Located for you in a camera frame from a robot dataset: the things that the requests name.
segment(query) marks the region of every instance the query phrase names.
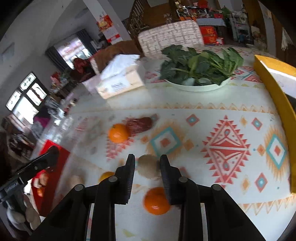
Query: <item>orange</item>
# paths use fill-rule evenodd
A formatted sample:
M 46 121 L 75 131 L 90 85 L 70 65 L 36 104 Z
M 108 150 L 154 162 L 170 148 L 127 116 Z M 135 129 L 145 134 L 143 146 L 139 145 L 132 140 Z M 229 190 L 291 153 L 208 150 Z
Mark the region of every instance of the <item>orange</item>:
M 165 190 L 161 187 L 151 188 L 144 197 L 143 205 L 149 213 L 154 215 L 162 215 L 170 210 Z
M 38 188 L 37 189 L 37 194 L 39 197 L 43 197 L 44 194 L 44 187 Z
M 114 176 L 114 174 L 114 172 L 104 172 L 99 178 L 99 183 L 108 177 Z
M 115 124 L 109 129 L 109 139 L 114 143 L 122 143 L 129 137 L 129 131 L 124 124 Z

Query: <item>spinach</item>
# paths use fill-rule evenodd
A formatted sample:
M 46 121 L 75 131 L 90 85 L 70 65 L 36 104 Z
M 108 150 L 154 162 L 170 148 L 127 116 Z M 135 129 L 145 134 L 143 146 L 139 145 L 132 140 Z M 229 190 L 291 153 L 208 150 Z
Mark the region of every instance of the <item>spinach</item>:
M 223 58 L 209 50 L 197 53 L 194 48 L 184 51 L 182 47 L 171 45 L 162 50 L 171 60 L 163 62 L 160 70 L 161 79 L 181 84 L 188 78 L 194 78 L 194 85 L 220 85 L 243 64 L 243 58 L 231 47 L 228 51 L 222 49 Z

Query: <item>chair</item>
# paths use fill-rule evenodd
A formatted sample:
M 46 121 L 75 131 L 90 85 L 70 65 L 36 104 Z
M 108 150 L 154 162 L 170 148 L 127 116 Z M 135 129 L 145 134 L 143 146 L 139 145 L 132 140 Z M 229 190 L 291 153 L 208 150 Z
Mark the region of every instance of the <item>chair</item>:
M 139 33 L 139 43 L 145 56 L 160 53 L 170 45 L 204 45 L 200 28 L 195 21 L 169 23 Z

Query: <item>tablecloth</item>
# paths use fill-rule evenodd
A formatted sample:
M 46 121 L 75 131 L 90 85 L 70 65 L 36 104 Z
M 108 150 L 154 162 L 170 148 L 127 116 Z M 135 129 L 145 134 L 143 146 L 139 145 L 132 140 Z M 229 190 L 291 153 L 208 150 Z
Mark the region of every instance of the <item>tablecloth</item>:
M 226 47 L 204 48 L 220 55 Z M 289 191 L 287 140 L 275 105 L 253 69 L 254 54 L 268 54 L 235 49 L 244 64 L 226 86 L 214 91 L 174 89 L 159 80 L 162 58 L 144 58 L 145 87 L 109 100 L 81 97 L 52 137 L 71 150 L 55 204 L 69 191 L 72 175 L 81 176 L 85 186 L 95 185 L 102 173 L 124 165 L 129 153 L 137 159 L 167 154 L 171 165 L 197 184 L 220 184 L 267 241 L 277 240 L 296 210 L 296 196 Z M 108 139 L 113 124 L 143 116 L 155 121 L 151 130 L 122 144 Z M 131 198 L 115 207 L 117 240 L 178 240 L 178 208 L 154 216 L 143 207 L 145 193 L 157 186 L 162 186 L 161 178 L 141 176 L 136 164 Z
M 225 26 L 222 18 L 197 18 L 198 25 Z

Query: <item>white plate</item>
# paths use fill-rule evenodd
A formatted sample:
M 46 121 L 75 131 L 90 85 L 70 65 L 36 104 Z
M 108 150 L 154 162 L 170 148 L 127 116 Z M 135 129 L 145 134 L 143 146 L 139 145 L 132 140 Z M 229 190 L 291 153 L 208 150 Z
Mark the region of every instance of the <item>white plate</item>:
M 202 85 L 202 86 L 178 85 L 178 84 L 174 84 L 172 82 L 169 82 L 168 80 L 165 80 L 165 81 L 170 83 L 170 85 L 172 87 L 175 87 L 179 90 L 185 90 L 185 91 L 190 91 L 190 92 L 206 92 L 206 91 L 212 91 L 212 90 L 216 90 L 216 89 L 223 87 L 224 85 L 226 85 L 229 82 L 230 79 L 231 79 L 231 77 L 224 80 L 220 85 L 212 84 L 212 85 Z

